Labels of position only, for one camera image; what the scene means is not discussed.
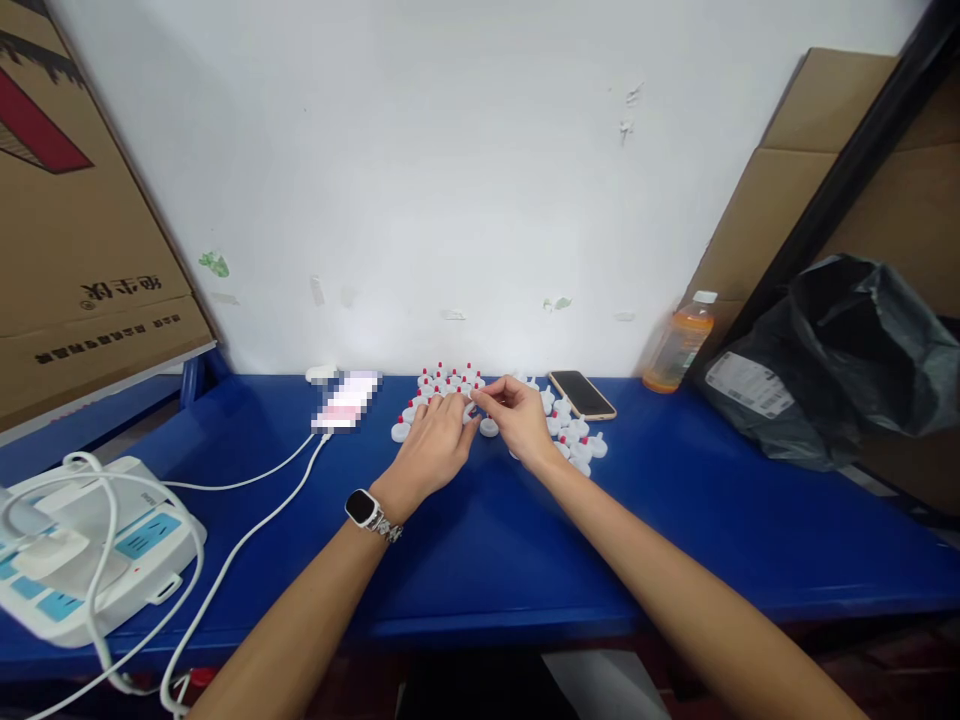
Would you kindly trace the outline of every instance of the hand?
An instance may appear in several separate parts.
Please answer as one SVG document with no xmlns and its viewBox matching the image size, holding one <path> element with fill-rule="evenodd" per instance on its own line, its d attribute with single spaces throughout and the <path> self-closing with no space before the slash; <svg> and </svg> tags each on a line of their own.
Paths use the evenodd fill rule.
<svg viewBox="0 0 960 720">
<path fill-rule="evenodd" d="M 413 427 L 397 458 L 370 486 L 370 494 L 392 523 L 402 525 L 420 503 L 460 472 L 477 434 L 480 418 L 463 424 L 463 393 L 434 395 L 417 408 Z"/>
<path fill-rule="evenodd" d="M 531 472 L 562 458 L 547 430 L 540 393 L 511 375 L 470 393 L 480 409 L 493 418 L 513 454 Z"/>
</svg>

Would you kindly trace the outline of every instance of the floor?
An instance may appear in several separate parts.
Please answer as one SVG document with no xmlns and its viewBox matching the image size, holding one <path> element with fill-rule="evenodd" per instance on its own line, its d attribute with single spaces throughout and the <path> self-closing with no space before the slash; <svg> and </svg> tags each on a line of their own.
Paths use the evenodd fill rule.
<svg viewBox="0 0 960 720">
<path fill-rule="evenodd" d="M 674 720 L 734 717 L 658 635 L 586 643 L 581 649 L 601 647 L 636 652 Z M 960 618 L 818 659 L 872 720 L 960 717 Z M 408 663 L 398 655 L 338 658 L 306 720 L 391 720 Z"/>
</svg>

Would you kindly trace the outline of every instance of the blue table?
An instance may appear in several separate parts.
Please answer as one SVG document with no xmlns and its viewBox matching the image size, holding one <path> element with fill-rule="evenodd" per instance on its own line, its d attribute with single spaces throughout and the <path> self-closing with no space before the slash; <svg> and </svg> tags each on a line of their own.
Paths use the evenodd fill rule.
<svg viewBox="0 0 960 720">
<path fill-rule="evenodd" d="M 627 379 L 597 386 L 620 416 L 603 426 L 610 453 L 595 461 L 594 480 L 774 621 L 960 608 L 960 554 L 846 478 L 767 460 L 694 392 L 663 397 Z M 350 491 L 395 455 L 390 426 L 413 388 L 412 378 L 386 378 L 359 432 L 324 447 L 297 499 L 237 558 L 184 667 L 223 663 L 340 527 Z M 300 377 L 231 377 L 130 454 L 164 480 L 236 482 L 287 457 L 307 436 L 317 402 Z M 209 564 L 178 617 L 129 669 L 164 666 L 227 552 L 286 497 L 309 454 L 245 488 L 181 492 L 210 533 Z M 167 607 L 145 610 L 113 633 L 115 652 L 132 647 Z M 421 507 L 387 553 L 346 642 L 557 641 L 627 634 L 643 623 L 503 440 L 478 436 L 460 475 Z M 54 648 L 0 617 L 0 679 L 96 667 L 89 648 Z"/>
</svg>

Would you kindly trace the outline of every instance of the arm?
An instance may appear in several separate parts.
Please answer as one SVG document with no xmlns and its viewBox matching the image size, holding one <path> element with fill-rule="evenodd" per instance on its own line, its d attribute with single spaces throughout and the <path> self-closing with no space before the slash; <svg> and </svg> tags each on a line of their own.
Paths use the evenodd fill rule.
<svg viewBox="0 0 960 720">
<path fill-rule="evenodd" d="M 417 408 L 397 459 L 370 486 L 394 524 L 450 482 L 477 432 L 479 419 L 463 425 L 462 395 L 435 398 Z M 237 648 L 191 720 L 301 717 L 387 547 L 379 534 L 345 522 Z"/>
<path fill-rule="evenodd" d="M 535 390 L 512 377 L 472 393 L 673 647 L 742 718 L 865 718 L 756 608 L 563 459 Z"/>
</svg>

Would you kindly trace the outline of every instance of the right hand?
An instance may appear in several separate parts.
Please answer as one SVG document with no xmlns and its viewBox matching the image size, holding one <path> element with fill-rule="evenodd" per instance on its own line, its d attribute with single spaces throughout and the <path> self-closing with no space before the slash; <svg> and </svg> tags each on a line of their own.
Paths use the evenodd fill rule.
<svg viewBox="0 0 960 720">
<path fill-rule="evenodd" d="M 492 385 L 470 393 L 470 399 L 493 418 L 513 454 L 528 470 L 561 458 L 547 430 L 540 393 L 506 375 Z"/>
</svg>

